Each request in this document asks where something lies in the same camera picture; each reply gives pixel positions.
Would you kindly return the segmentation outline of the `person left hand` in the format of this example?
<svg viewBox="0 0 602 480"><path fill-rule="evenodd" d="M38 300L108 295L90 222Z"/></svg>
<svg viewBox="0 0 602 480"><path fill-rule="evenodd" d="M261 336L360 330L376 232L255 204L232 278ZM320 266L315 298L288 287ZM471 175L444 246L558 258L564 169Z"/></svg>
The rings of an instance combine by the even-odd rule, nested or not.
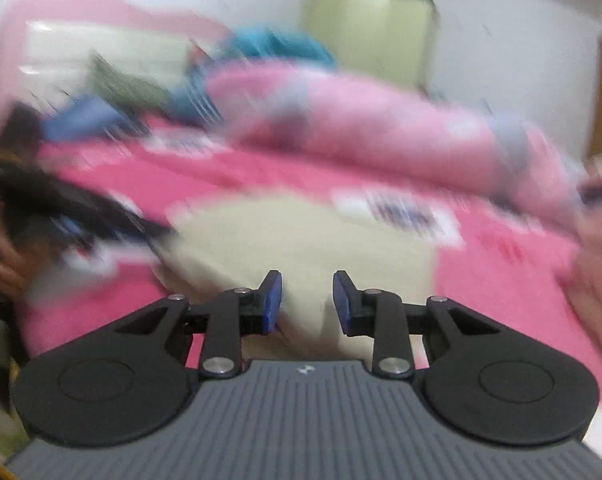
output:
<svg viewBox="0 0 602 480"><path fill-rule="evenodd" d="M14 248L0 224L0 293L13 301L24 298L44 267L54 258L45 243L35 242L22 252Z"/></svg>

